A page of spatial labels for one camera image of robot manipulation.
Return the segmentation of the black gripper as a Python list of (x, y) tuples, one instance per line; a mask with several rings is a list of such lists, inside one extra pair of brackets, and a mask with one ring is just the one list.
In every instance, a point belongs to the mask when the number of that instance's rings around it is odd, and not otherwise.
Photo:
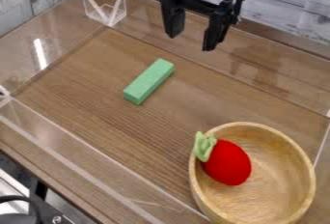
[(202, 14), (210, 14), (209, 26), (204, 34), (202, 50), (214, 50), (217, 45), (226, 38), (230, 25), (240, 23), (244, 1), (245, 0), (161, 0), (165, 32), (172, 38), (176, 38), (184, 32), (186, 9)]

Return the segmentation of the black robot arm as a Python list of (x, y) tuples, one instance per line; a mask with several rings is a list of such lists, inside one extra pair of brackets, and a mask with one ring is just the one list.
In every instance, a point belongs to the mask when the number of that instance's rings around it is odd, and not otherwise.
[(204, 33), (202, 50), (212, 51), (226, 39), (229, 29), (240, 23), (245, 0), (160, 0), (165, 32), (174, 39), (185, 30), (186, 11), (192, 10), (209, 16)]

